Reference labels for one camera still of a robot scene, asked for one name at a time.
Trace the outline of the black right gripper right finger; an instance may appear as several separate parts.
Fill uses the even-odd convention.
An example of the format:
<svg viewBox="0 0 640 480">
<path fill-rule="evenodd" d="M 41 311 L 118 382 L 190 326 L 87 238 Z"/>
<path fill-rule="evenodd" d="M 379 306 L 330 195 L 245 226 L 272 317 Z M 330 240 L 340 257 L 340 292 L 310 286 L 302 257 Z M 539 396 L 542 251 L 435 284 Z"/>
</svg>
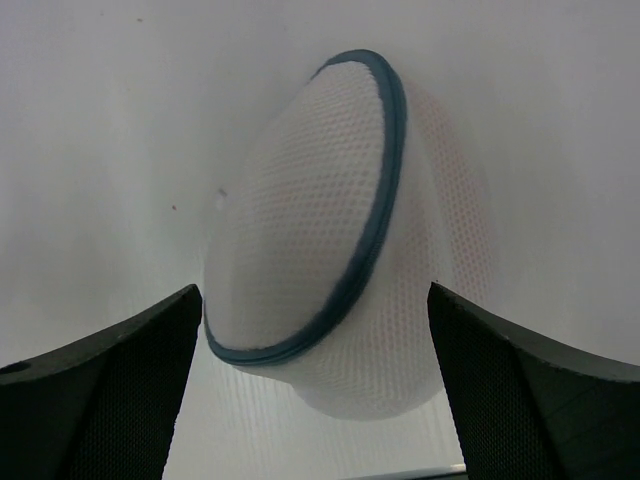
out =
<svg viewBox="0 0 640 480">
<path fill-rule="evenodd" d="M 636 479 L 639 369 L 434 284 L 431 337 L 471 479 Z"/>
</svg>

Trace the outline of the white mesh laundry bag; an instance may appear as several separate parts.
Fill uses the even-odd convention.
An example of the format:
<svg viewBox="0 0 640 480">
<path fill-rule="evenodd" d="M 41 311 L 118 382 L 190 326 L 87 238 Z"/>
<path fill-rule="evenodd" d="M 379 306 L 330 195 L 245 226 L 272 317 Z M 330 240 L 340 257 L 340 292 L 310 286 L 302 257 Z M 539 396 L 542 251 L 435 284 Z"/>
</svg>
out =
<svg viewBox="0 0 640 480">
<path fill-rule="evenodd" d="M 212 353 L 330 417 L 393 418 L 441 387 L 433 284 L 484 302 L 496 270 L 477 168 L 370 50 L 330 58 L 245 160 L 206 264 Z"/>
</svg>

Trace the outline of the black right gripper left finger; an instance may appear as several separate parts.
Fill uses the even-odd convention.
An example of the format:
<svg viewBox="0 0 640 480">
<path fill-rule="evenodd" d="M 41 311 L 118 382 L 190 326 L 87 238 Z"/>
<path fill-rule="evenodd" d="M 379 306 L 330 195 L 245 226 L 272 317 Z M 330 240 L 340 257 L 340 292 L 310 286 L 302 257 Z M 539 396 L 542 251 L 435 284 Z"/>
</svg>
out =
<svg viewBox="0 0 640 480">
<path fill-rule="evenodd" d="M 1 370 L 4 479 L 160 479 L 201 323 L 189 285 Z"/>
</svg>

